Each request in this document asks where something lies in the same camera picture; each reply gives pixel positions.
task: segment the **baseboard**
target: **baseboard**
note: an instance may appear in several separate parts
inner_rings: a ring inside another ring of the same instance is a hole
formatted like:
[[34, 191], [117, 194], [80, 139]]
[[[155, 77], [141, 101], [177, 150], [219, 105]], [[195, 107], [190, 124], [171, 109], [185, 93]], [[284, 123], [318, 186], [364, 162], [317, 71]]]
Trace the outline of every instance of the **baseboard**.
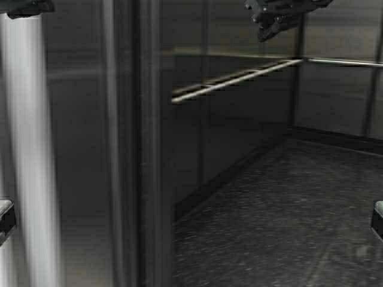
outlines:
[[353, 149], [355, 151], [383, 155], [383, 141], [379, 139], [351, 136], [304, 127], [290, 128], [288, 130], [288, 136], [301, 141], [316, 142], [319, 144]]

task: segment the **stainless steel panel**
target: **stainless steel panel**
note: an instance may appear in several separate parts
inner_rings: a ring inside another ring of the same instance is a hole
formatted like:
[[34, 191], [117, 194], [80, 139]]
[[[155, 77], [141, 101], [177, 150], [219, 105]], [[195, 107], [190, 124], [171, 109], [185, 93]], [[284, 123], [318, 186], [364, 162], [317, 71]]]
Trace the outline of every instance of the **stainless steel panel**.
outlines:
[[372, 111], [370, 137], [383, 139], [383, 73], [379, 72], [378, 86], [376, 87], [376, 102]]
[[305, 64], [296, 125], [361, 135], [371, 68]]
[[163, 21], [167, 27], [162, 37], [172, 39], [175, 55], [174, 88], [201, 82], [203, 0], [163, 3]]
[[244, 1], [209, 1], [209, 78], [294, 55], [296, 29], [282, 32], [266, 43], [259, 43], [257, 24], [251, 21]]
[[308, 15], [305, 55], [374, 60], [381, 19], [379, 0], [333, 1]]
[[292, 68], [284, 68], [210, 96], [204, 183], [285, 131]]

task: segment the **metal handrail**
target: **metal handrail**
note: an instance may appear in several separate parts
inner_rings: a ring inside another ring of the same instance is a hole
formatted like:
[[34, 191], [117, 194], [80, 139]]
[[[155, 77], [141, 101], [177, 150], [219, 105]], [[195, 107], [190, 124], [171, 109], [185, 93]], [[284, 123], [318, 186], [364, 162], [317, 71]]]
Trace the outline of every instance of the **metal handrail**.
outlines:
[[198, 91], [194, 91], [194, 92], [191, 92], [191, 93], [184, 94], [182, 96], [175, 97], [175, 98], [172, 99], [172, 103], [178, 104], [178, 103], [184, 102], [185, 100], [190, 100], [190, 99], [196, 98], [198, 96], [202, 96], [202, 95], [205, 95], [205, 94], [210, 94], [211, 92], [219, 90], [221, 88], [232, 86], [234, 84], [241, 83], [243, 81], [247, 81], [247, 80], [250, 80], [250, 79], [253, 79], [253, 78], [257, 78], [257, 77], [262, 76], [262, 75], [267, 75], [267, 74], [269, 74], [271, 72], [274, 72], [274, 71], [277, 71], [277, 70], [280, 70], [280, 69], [283, 69], [283, 68], [286, 68], [286, 67], [289, 67], [289, 66], [295, 66], [295, 65], [298, 65], [298, 64], [300, 64], [302, 62], [303, 62], [303, 59], [286, 60], [285, 63], [280, 63], [280, 64], [277, 64], [277, 65], [268, 67], [268, 68], [266, 68], [264, 70], [261, 70], [261, 71], [257, 71], [257, 69], [255, 69], [254, 73], [252, 73], [252, 74], [240, 76], [240, 77], [237, 77], [235, 79], [228, 80], [228, 81], [225, 81], [223, 83], [219, 83], [219, 84], [212, 85], [212, 86], [209, 86], [209, 87], [205, 86], [205, 87], [202, 87]]
[[343, 60], [343, 59], [324, 59], [324, 58], [307, 58], [307, 62], [310, 63], [323, 63], [333, 64], [339, 66], [361, 66], [368, 68], [383, 68], [383, 63], [366, 62], [366, 61], [354, 61], [354, 60]]

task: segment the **dark floor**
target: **dark floor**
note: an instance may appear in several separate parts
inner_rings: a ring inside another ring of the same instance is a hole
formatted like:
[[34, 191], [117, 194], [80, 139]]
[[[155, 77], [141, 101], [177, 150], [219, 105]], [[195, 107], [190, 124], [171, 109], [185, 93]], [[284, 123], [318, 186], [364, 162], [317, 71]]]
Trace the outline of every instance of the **dark floor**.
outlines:
[[383, 286], [383, 158], [289, 140], [176, 226], [176, 286]]

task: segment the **granite floor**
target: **granite floor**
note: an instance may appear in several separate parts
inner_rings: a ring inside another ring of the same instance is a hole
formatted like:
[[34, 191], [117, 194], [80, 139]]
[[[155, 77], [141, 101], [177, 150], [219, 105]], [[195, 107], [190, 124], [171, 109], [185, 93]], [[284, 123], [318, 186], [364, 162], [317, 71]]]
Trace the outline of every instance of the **granite floor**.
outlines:
[[174, 285], [383, 286], [383, 158], [288, 140], [175, 227]]

